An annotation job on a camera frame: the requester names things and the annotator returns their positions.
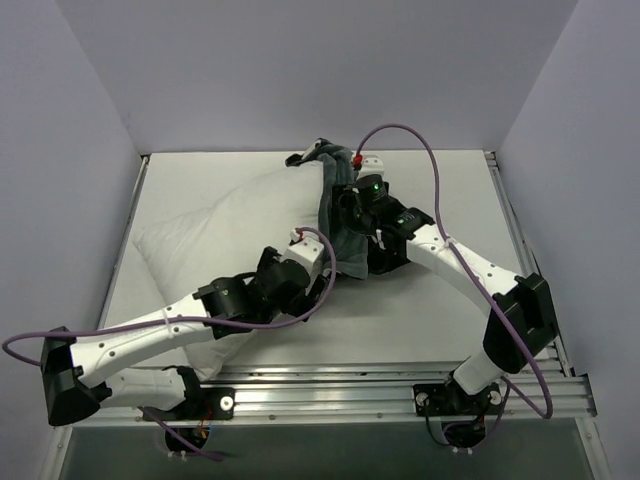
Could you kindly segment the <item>zebra and grey pillowcase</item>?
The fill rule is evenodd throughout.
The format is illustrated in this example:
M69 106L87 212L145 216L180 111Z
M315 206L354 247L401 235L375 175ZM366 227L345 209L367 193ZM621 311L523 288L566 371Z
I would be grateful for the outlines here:
M318 209L318 227L334 248L337 269L342 275L364 280L369 275L382 275L402 265L394 254L377 245L375 237L353 233L332 233L332 188L354 185L360 192L371 181L387 183L384 177L370 175L354 180L351 165L353 152L327 139L318 138L302 154L293 154L285 160L288 167L301 167L317 162L322 169L322 187Z

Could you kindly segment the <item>white pillow insert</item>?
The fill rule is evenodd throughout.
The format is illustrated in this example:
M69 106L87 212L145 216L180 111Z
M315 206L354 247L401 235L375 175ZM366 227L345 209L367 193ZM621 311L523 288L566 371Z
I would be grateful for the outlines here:
M253 272L266 247L287 248L295 228L316 228L323 185L317 161L261 175L211 207L136 232L137 259L173 304L217 278Z

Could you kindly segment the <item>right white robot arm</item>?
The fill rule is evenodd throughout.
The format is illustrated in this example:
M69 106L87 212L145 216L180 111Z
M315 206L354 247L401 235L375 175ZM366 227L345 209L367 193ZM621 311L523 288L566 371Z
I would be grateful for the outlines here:
M389 195L379 174L336 186L331 224L368 240L367 266L382 275L413 263L439 276L487 315L480 350L453 370L444 400L469 411L504 374L517 374L558 335L548 282L503 269L442 233L436 221Z

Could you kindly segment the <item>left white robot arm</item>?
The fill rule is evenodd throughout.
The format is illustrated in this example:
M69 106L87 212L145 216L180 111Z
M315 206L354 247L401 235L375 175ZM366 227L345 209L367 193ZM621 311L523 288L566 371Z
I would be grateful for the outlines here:
M329 283L322 273L325 253L311 238L284 252L267 247L254 271L215 279L119 327L47 332L41 375L49 424L69 425L102 408L124 406L194 417L204 392L193 368L145 370L139 363L191 344L270 329L281 315L308 318Z

